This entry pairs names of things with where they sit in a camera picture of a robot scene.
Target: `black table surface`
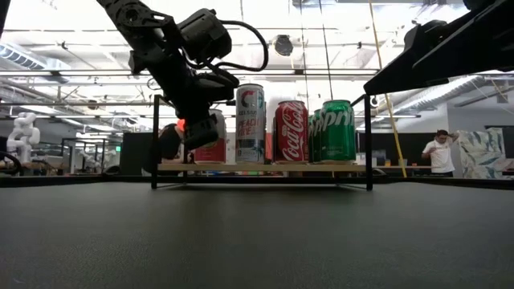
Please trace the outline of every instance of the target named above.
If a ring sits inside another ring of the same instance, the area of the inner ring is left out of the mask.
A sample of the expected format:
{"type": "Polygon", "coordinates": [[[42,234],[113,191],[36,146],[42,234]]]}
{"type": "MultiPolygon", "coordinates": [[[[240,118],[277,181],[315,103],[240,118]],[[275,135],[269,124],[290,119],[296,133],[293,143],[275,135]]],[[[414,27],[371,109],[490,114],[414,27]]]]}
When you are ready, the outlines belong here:
{"type": "Polygon", "coordinates": [[[0,288],[513,288],[514,192],[0,189],[0,288]]]}

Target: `man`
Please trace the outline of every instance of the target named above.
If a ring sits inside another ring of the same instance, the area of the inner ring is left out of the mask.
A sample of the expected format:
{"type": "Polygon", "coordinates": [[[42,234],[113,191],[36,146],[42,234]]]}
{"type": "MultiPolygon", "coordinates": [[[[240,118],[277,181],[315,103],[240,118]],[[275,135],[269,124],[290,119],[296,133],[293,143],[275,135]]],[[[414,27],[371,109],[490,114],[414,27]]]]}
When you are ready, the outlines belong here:
{"type": "MultiPolygon", "coordinates": [[[[157,143],[158,160],[161,164],[181,164],[183,162],[180,154],[180,145],[184,140],[184,127],[186,122],[179,120],[176,124],[168,124],[159,132],[159,141],[157,143]]],[[[153,158],[152,152],[147,158],[143,170],[143,176],[152,172],[153,158]]],[[[191,155],[188,155],[188,162],[191,162],[191,155]]],[[[177,171],[160,171],[159,175],[177,176],[177,171]]]]}
{"type": "Polygon", "coordinates": [[[432,173],[441,177],[453,177],[455,167],[451,161],[451,144],[459,138],[457,132],[448,134],[441,129],[435,133],[433,141],[426,144],[422,158],[430,158],[432,162],[432,173]]]}

